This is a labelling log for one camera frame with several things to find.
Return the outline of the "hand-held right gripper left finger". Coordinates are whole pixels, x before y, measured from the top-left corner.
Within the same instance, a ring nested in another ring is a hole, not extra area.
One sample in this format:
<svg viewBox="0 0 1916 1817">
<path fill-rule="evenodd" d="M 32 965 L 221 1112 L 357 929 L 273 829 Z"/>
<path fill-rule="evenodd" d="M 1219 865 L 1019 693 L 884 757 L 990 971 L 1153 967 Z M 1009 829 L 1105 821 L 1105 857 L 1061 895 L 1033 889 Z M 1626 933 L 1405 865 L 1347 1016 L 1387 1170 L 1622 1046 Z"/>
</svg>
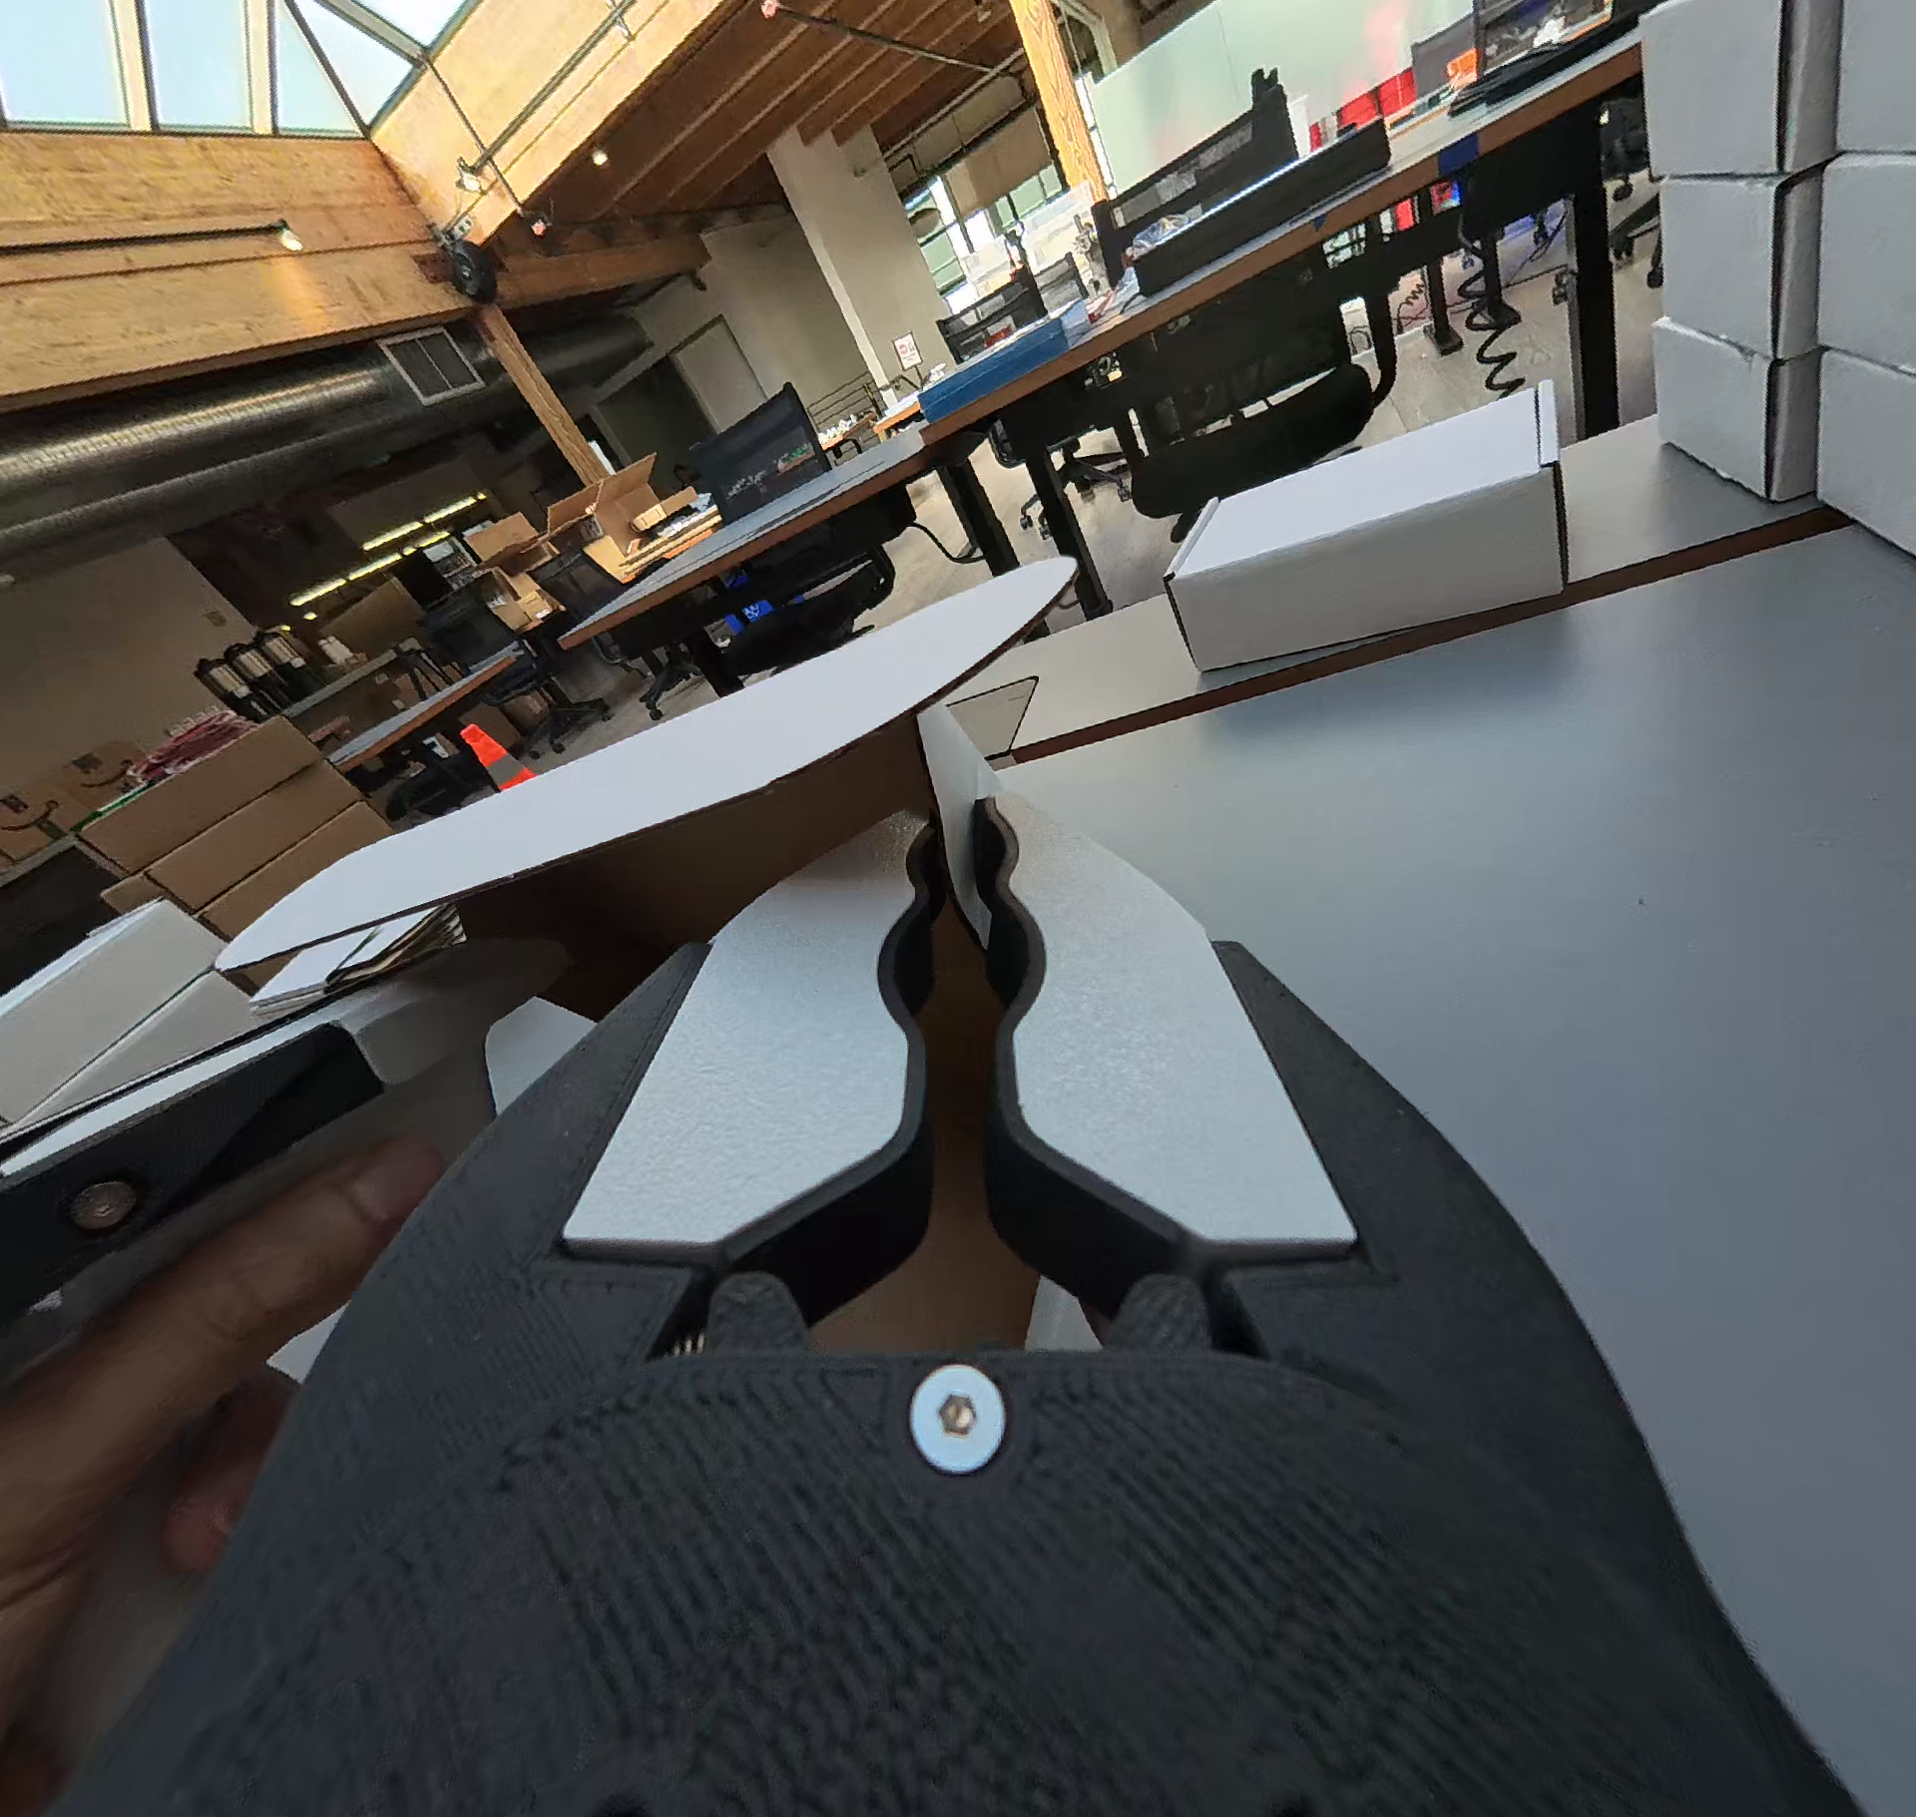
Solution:
<svg viewBox="0 0 1916 1817">
<path fill-rule="evenodd" d="M 890 1276 L 934 1196 L 942 847 L 898 811 L 706 945 L 562 1226 L 568 1256 L 778 1278 L 808 1322 Z"/>
</svg>

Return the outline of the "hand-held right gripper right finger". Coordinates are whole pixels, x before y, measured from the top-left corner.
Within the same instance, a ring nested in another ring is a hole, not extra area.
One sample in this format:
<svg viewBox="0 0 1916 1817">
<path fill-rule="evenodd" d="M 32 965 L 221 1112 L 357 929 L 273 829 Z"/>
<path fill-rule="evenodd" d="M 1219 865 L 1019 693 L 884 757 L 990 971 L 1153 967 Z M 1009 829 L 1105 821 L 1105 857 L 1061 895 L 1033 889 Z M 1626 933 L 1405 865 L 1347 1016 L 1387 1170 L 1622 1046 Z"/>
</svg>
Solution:
<svg viewBox="0 0 1916 1817">
<path fill-rule="evenodd" d="M 1359 1234 L 1201 923 L 1021 797 L 972 811 L 988 913 L 986 1198 L 1113 1320 L 1145 1278 L 1343 1260 Z"/>
</svg>

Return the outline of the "white cardboard box brown inside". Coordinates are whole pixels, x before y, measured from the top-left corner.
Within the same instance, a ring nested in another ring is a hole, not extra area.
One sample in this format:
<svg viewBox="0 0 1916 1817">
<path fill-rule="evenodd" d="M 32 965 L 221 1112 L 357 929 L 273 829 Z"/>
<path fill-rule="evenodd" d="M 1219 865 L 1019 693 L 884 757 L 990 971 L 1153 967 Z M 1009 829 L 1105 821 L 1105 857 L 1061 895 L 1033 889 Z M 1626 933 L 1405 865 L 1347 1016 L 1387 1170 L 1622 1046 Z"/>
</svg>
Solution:
<svg viewBox="0 0 1916 1817">
<path fill-rule="evenodd" d="M 756 897 L 898 811 L 938 837 L 944 903 L 918 1012 L 932 1198 L 916 1250 L 822 1322 L 828 1350 L 970 1352 L 1025 1340 L 1033 1268 L 994 1230 L 986 1102 L 998 1002 L 970 863 L 974 799 L 996 779 L 950 717 L 966 685 L 1055 607 L 1063 561 L 1019 567 L 786 673 L 584 755 L 449 817 L 353 851 L 251 919 L 217 967 L 251 977 L 297 951 L 449 905 L 469 943 L 564 951 L 556 1002 L 592 1016 L 560 1062 L 499 1112 L 445 1204 L 503 1168 L 507 1200 L 538 1192 L 534 1278 L 686 1292 L 676 1340 L 718 1282 L 680 1266 L 590 1260 L 562 1226 L 688 991 L 706 945 Z"/>
</svg>

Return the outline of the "small white cardboard box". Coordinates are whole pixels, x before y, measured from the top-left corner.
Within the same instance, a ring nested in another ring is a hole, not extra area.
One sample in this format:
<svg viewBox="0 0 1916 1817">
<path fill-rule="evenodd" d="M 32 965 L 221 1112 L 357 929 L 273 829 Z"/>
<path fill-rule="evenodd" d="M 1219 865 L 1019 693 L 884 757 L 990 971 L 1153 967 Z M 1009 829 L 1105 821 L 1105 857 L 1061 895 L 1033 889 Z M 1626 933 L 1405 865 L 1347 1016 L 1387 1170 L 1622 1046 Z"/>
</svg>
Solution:
<svg viewBox="0 0 1916 1817">
<path fill-rule="evenodd" d="M 201 975 L 151 1012 L 105 987 L 57 985 L 4 999 L 2 1124 L 73 1108 L 255 1028 L 249 993 Z"/>
<path fill-rule="evenodd" d="M 2 1118 L 24 1118 L 203 977 L 223 947 L 189 913 L 153 899 L 4 991 Z"/>
</svg>

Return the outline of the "open brown cardboard box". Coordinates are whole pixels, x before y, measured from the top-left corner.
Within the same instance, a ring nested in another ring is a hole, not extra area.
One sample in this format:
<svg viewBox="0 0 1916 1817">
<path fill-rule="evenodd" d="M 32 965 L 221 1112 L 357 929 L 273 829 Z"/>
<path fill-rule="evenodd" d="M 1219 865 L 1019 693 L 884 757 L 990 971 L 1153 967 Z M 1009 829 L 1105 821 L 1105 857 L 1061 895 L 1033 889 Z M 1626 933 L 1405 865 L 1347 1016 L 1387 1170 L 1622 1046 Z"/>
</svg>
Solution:
<svg viewBox="0 0 1916 1817">
<path fill-rule="evenodd" d="M 610 537 L 618 545 L 656 511 L 658 491 L 652 487 L 656 455 L 644 455 L 578 493 L 552 503 L 544 515 L 542 535 L 554 545 L 586 545 Z"/>
</svg>

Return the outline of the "person's left hand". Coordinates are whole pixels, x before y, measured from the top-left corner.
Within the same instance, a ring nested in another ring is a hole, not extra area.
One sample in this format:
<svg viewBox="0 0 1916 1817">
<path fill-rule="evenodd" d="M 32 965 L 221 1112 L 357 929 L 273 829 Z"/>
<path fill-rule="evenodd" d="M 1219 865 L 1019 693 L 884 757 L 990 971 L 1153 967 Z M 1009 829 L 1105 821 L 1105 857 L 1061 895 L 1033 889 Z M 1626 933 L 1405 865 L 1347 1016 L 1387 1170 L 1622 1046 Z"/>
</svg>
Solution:
<svg viewBox="0 0 1916 1817">
<path fill-rule="evenodd" d="M 159 1560 L 187 1576 L 219 1564 L 297 1396 L 273 1354 L 351 1300 L 443 1166 L 401 1136 L 313 1172 L 4 1392 L 4 1813 L 44 1813 L 69 1773 L 32 1733 L 34 1703 L 115 1510 L 177 1462 Z"/>
</svg>

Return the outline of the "small grey desk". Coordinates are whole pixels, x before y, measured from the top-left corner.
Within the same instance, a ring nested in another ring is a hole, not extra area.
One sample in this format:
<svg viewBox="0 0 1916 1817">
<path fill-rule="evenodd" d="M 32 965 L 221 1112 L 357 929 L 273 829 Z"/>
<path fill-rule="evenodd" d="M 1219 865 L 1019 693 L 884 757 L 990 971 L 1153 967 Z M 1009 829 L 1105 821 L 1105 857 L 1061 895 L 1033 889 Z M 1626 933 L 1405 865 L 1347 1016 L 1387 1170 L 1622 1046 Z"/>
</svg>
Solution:
<svg viewBox="0 0 1916 1817">
<path fill-rule="evenodd" d="M 359 773 L 385 755 L 401 751 L 429 733 L 435 721 L 475 701 L 493 681 L 532 665 L 526 649 L 515 647 L 483 659 L 465 677 L 443 685 L 387 721 L 355 735 L 345 747 L 327 753 L 339 773 Z"/>
</svg>

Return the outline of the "grey desk black legs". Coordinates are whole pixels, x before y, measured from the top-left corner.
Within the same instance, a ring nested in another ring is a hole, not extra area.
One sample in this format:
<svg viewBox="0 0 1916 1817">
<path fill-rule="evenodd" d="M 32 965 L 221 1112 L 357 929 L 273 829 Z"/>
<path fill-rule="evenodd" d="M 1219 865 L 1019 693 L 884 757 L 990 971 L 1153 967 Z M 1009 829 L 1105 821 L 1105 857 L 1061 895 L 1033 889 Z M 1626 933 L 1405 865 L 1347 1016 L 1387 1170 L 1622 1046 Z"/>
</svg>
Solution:
<svg viewBox="0 0 1916 1817">
<path fill-rule="evenodd" d="M 728 599 L 732 577 L 766 551 L 778 549 L 782 543 L 886 489 L 904 485 L 912 497 L 914 483 L 926 477 L 936 477 L 940 485 L 958 493 L 956 509 L 962 531 L 966 539 L 972 539 L 974 523 L 968 493 L 978 485 L 978 479 L 970 467 L 968 451 L 962 449 L 958 459 L 952 459 L 936 453 L 922 441 L 920 433 L 910 431 L 834 467 L 828 475 L 744 519 L 720 523 L 706 539 L 688 547 L 632 589 L 568 623 L 558 641 L 564 649 L 608 641 L 622 649 L 678 651 L 712 695 L 730 697 L 748 681 L 730 679 L 720 657 L 722 647 L 740 629 L 738 619 L 724 615 L 724 609 L 732 605 L 732 599 Z M 928 531 L 930 527 L 914 497 L 912 503 L 916 525 L 904 533 Z M 894 571 L 898 571 L 894 545 L 902 535 L 888 547 Z M 856 629 L 880 607 L 864 613 Z"/>
</svg>

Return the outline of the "black chair with printed back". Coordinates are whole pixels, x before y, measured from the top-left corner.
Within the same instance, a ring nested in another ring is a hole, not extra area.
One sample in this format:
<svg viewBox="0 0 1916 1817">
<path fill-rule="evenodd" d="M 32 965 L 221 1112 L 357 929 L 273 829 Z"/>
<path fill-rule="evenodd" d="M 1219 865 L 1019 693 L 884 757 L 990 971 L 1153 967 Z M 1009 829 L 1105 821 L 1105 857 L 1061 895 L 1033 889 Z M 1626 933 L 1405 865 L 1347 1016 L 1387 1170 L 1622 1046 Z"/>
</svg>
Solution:
<svg viewBox="0 0 1916 1817">
<path fill-rule="evenodd" d="M 688 449 L 690 471 L 726 523 L 760 511 L 832 471 L 794 384 Z"/>
</svg>

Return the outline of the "blue flat packet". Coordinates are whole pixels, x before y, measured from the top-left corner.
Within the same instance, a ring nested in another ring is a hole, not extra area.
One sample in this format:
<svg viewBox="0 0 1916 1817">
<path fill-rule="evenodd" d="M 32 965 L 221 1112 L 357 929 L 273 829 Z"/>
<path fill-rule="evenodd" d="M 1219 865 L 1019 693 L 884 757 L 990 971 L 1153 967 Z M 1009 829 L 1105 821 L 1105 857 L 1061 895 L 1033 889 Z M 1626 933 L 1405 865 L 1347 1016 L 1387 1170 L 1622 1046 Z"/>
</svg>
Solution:
<svg viewBox="0 0 1916 1817">
<path fill-rule="evenodd" d="M 920 390 L 918 407 L 928 423 L 960 415 L 978 399 L 1057 360 L 1065 350 L 1079 346 L 1093 328 L 1089 298 L 1077 298 L 1065 308 L 1027 324 L 994 346 L 946 372 L 944 378 Z"/>
</svg>

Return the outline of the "long wood-edged desk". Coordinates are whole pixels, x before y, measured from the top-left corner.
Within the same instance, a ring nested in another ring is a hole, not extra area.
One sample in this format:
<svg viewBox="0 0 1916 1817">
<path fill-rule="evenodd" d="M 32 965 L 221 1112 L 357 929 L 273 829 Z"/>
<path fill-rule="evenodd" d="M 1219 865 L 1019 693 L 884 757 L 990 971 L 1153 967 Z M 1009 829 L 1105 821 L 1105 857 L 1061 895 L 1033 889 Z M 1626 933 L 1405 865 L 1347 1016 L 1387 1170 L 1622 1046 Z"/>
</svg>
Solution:
<svg viewBox="0 0 1916 1817">
<path fill-rule="evenodd" d="M 1640 34 L 1592 32 L 1560 46 L 1516 84 L 1473 100 L 1461 112 L 1429 112 L 1401 128 L 1387 124 L 1391 164 L 1335 204 L 1265 234 L 1205 272 L 1155 298 L 1111 288 L 1089 336 L 1043 368 L 978 399 L 968 411 L 922 425 L 922 441 L 958 459 L 974 433 L 1000 425 L 1013 461 L 1023 465 L 1051 541 L 1071 563 L 1079 607 L 1097 617 L 1111 603 L 1077 523 L 1061 497 L 1049 449 L 1077 433 L 1065 419 L 1111 425 L 1111 384 L 1121 354 L 1137 340 L 1197 314 L 1213 302 L 1291 312 L 1343 310 L 1361 302 L 1371 330 L 1389 314 L 1393 294 L 1413 272 L 1425 274 L 1431 306 L 1443 298 L 1449 252 L 1479 248 L 1488 286 L 1498 280 L 1496 242 L 1516 218 L 1566 208 L 1574 294 L 1570 354 L 1574 409 L 1582 435 L 1616 429 L 1616 294 L 1608 182 L 1602 174 L 1600 108 L 1642 90 Z M 1019 567 L 982 485 L 970 489 L 970 543 L 992 573 Z"/>
</svg>

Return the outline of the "long black case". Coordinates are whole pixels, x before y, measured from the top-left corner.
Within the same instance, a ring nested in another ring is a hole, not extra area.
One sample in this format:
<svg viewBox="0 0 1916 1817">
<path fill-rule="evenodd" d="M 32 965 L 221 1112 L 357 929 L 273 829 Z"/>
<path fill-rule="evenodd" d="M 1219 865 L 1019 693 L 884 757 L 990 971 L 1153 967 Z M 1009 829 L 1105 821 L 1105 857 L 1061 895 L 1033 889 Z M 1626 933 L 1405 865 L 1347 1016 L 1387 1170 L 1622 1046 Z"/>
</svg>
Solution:
<svg viewBox="0 0 1916 1817">
<path fill-rule="evenodd" d="M 1175 196 L 1149 240 L 1141 232 L 1131 238 L 1137 294 L 1155 298 L 1265 234 L 1311 218 L 1389 164 L 1387 126 L 1371 122 L 1255 180 Z"/>
</svg>

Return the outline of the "stack of white boxes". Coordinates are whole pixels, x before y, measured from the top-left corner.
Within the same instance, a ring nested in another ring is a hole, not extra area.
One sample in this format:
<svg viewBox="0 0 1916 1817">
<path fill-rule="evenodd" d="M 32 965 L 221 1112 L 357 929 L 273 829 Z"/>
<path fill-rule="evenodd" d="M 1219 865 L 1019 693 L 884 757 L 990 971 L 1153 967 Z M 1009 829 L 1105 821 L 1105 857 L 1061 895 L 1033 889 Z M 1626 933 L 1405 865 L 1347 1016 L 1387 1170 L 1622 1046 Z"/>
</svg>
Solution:
<svg viewBox="0 0 1916 1817">
<path fill-rule="evenodd" d="M 1664 445 L 1914 551 L 1914 0 L 1640 20 Z"/>
</svg>

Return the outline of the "skylight window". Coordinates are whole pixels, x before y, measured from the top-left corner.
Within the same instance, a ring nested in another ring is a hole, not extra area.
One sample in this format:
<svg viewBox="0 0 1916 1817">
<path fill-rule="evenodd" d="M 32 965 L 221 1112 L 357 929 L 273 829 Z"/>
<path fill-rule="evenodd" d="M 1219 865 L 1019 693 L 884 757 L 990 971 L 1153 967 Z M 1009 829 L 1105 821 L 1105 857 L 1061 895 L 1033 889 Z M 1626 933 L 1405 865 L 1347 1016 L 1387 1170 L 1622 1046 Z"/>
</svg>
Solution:
<svg viewBox="0 0 1916 1817">
<path fill-rule="evenodd" d="M 369 136 L 481 0 L 2 0 L 24 130 Z"/>
</svg>

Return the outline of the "grey ventilation duct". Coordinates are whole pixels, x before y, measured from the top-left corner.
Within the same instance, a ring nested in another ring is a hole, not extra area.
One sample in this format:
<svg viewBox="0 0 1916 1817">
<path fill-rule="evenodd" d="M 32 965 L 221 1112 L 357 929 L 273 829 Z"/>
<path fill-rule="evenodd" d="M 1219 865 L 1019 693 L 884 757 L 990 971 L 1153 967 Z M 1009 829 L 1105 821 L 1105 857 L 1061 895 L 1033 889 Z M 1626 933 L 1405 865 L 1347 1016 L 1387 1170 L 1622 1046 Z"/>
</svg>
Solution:
<svg viewBox="0 0 1916 1817">
<path fill-rule="evenodd" d="M 361 453 L 417 445 L 523 397 L 471 326 L 46 413 L 6 415 L 4 557 L 171 533 Z"/>
</svg>

